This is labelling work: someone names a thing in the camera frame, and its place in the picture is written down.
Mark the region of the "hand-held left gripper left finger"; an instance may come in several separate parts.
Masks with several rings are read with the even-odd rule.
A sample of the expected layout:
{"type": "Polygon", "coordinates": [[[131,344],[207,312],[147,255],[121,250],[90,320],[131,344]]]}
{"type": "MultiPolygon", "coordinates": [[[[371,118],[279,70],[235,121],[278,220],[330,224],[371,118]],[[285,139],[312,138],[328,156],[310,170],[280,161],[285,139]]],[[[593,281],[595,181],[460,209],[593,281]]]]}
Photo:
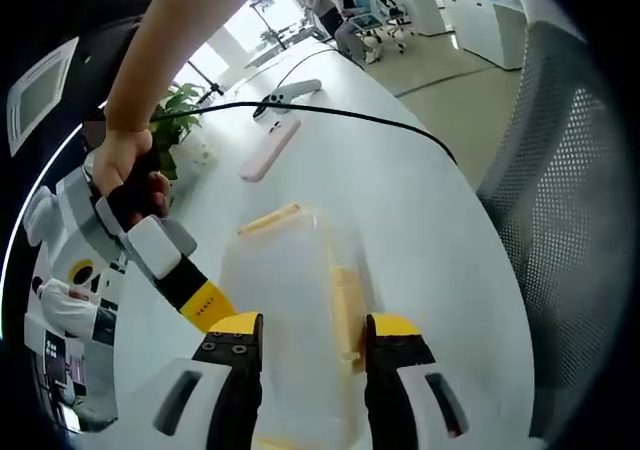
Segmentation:
{"type": "Polygon", "coordinates": [[[206,333],[154,415],[178,449],[250,449],[262,402],[263,315],[226,317],[206,333]]]}

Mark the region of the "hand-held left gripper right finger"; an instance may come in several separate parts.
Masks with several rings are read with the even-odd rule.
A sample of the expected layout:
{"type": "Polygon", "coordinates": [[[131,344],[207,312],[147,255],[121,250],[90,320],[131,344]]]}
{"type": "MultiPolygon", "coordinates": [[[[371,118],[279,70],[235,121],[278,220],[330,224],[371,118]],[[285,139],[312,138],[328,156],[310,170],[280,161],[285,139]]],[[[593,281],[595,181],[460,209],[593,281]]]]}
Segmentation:
{"type": "Polygon", "coordinates": [[[366,316],[365,406],[374,449],[479,449],[481,395],[438,362],[409,319],[366,316]]]}

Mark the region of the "person's right hand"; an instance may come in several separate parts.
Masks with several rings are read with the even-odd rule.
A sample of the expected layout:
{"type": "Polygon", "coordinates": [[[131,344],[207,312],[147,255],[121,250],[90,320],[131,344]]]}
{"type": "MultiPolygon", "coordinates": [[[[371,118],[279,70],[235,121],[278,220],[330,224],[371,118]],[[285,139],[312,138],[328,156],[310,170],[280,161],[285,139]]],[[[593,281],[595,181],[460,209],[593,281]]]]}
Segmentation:
{"type": "Polygon", "coordinates": [[[168,214],[170,182],[160,172],[159,150],[148,129],[107,130],[92,180],[125,231],[149,215],[168,214]]]}

